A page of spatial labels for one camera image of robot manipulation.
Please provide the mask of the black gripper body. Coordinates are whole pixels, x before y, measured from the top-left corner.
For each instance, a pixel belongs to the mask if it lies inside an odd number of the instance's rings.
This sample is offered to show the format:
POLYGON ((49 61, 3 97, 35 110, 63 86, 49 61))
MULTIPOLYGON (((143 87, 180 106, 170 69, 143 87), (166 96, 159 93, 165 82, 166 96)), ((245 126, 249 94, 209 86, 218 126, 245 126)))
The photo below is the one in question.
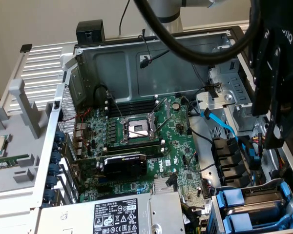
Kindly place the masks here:
POLYGON ((275 50, 280 49, 281 73, 293 73, 293 0, 260 0, 256 12, 259 26, 249 45, 254 72, 272 68, 275 50))

